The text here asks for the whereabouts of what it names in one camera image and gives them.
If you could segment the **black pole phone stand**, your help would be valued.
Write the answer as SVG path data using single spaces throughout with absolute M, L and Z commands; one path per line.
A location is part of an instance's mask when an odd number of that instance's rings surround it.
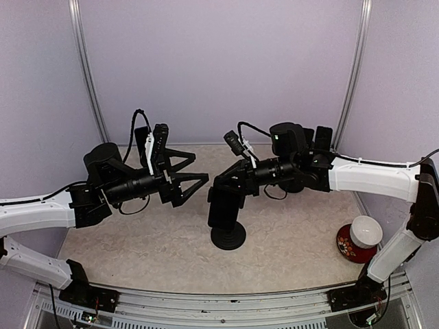
M 231 251 L 240 248 L 246 240 L 246 229 L 236 222 L 231 231 L 211 228 L 211 241 L 219 249 Z
M 286 193 L 299 193 L 305 188 L 303 184 L 295 179 L 279 182 L 278 187 Z

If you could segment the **black phone blue edge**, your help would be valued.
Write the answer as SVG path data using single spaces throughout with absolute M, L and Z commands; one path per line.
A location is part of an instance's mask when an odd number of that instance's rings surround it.
M 148 126 L 137 127 L 134 129 L 134 137 L 136 140 L 137 150 L 139 153 L 139 160 L 143 167 L 147 167 L 145 144 L 147 142 L 147 137 L 149 133 L 150 133 L 150 128 Z
M 330 151 L 332 136 L 333 129 L 331 127 L 318 126 L 316 128 L 316 135 L 314 139 L 314 149 Z

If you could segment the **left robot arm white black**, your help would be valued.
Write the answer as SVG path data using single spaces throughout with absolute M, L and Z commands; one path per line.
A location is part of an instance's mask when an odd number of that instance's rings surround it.
M 70 293 L 79 303 L 91 304 L 96 290 L 89 284 L 83 266 L 73 260 L 59 260 L 22 246 L 11 236 L 46 228 L 96 226 L 120 211 L 133 199 L 149 201 L 158 194 L 162 203 L 183 205 L 209 180 L 206 173 L 184 173 L 196 159 L 190 152 L 167 148 L 169 128 L 165 123 L 137 127 L 142 109 L 132 115 L 130 145 L 136 145 L 141 166 L 126 162 L 115 143 L 96 146 L 84 156 L 88 173 L 85 181 L 70 183 L 59 190 L 34 198 L 5 199 L 1 202 L 1 268 L 50 284 Z

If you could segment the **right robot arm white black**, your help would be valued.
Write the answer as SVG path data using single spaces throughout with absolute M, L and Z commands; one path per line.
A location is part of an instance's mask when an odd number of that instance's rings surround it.
M 223 250 L 241 247 L 246 231 L 238 222 L 247 196 L 277 185 L 289 193 L 353 191 L 402 199 L 411 204 L 406 224 L 364 267 L 351 299 L 365 304 L 391 273 L 421 245 L 438 238 L 438 174 L 430 157 L 418 162 L 374 162 L 340 155 L 331 149 L 333 130 L 297 123 L 273 125 L 267 132 L 273 157 L 258 159 L 241 129 L 224 140 L 239 160 L 217 175 L 209 189 L 208 225 L 212 243 Z

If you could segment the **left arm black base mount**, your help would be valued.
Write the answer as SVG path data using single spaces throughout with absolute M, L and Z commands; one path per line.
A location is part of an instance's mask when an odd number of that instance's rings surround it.
M 76 306 L 114 313 L 119 300 L 119 292 L 91 285 L 76 285 L 61 290 L 59 299 Z

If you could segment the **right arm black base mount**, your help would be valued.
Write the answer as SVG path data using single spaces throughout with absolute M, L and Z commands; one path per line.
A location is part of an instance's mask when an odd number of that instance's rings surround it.
M 331 311 L 338 312 L 357 308 L 385 300 L 387 293 L 385 289 L 378 288 L 372 291 L 369 288 L 358 288 L 356 286 L 331 289 L 327 292 Z

